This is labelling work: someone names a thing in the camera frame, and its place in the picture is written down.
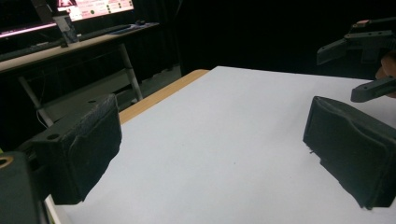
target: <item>wooden edge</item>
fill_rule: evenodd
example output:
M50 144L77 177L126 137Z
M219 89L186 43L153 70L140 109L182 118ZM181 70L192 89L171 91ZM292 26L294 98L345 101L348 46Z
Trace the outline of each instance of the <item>wooden edge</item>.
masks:
M152 93L150 96L144 98L143 100L137 102L136 104L131 105L130 107L122 110L120 112L120 124L123 124L126 121L136 117L140 113L143 113L145 110L158 104L160 101L162 101L166 97L172 95L173 93L179 91L183 87L189 85L194 80L203 76L207 72L209 72L209 71L204 70L204 69L194 70L194 71L188 73L186 76L181 77L180 79L176 80L175 82L160 89L159 91Z

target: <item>white tabletop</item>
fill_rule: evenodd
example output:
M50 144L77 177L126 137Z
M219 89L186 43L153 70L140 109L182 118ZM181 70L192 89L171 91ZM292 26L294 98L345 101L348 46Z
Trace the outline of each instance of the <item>white tabletop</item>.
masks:
M73 223L392 223L360 208L303 142L315 95L396 127L396 100L354 104L367 80L217 67L122 125L120 153Z

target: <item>table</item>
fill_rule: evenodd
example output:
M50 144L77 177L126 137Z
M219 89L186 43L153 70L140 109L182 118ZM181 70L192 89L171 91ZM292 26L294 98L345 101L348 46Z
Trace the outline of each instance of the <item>table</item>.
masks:
M85 202L60 206L71 223L394 223L395 204L360 208L303 142L316 95L396 127L394 99L350 102L368 80L222 66L183 78L120 113L120 153Z
M92 51L96 49L116 49L122 58L122 62L124 64L125 73L131 83L131 86L134 89L134 93L136 95L136 99L142 100L143 95L140 91L139 84L136 79L136 75L134 73L134 69L132 67L131 61L129 59L127 50L123 41L125 38L130 37L131 35L140 34L141 32L146 32L152 28L156 28L159 26L157 22L148 22L143 25L143 28L139 30L133 30L131 32L127 32L119 35L101 35L96 38L84 40L82 42L78 42L77 44L70 45L67 48L52 48L42 50L36 53L28 54L19 58L15 58L8 61L0 62L0 79L7 77L17 77L19 82L25 89L26 93L29 95L29 98L32 100L33 104L37 112L46 122L47 126L53 124L53 120L51 120L50 116L46 113L45 109L40 104L40 101L35 96L35 93L30 88L27 80L22 75L23 71L32 70L39 66L48 65L50 63L59 62L60 60L73 57L75 55L82 54L87 51Z

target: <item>desk leg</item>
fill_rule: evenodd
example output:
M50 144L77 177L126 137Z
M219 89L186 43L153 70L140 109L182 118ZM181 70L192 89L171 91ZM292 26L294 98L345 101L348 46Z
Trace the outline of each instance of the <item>desk leg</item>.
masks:
M47 127L53 124L53 121L48 116L47 112L41 107L40 102L38 101L37 97L35 97L35 93L30 88L29 84L27 83L24 77L19 78L21 85L25 89L26 93L29 95L30 99L32 100L33 104L35 105L35 109L40 114L41 118L46 122Z
M136 75L134 74L134 69L132 68L131 61L129 60L128 52L126 51L125 45L119 45L119 51L125 66L126 74L128 75L129 81L131 82L132 87L134 88L134 94L137 97L138 101L143 100L142 92L140 91L139 83L137 82Z

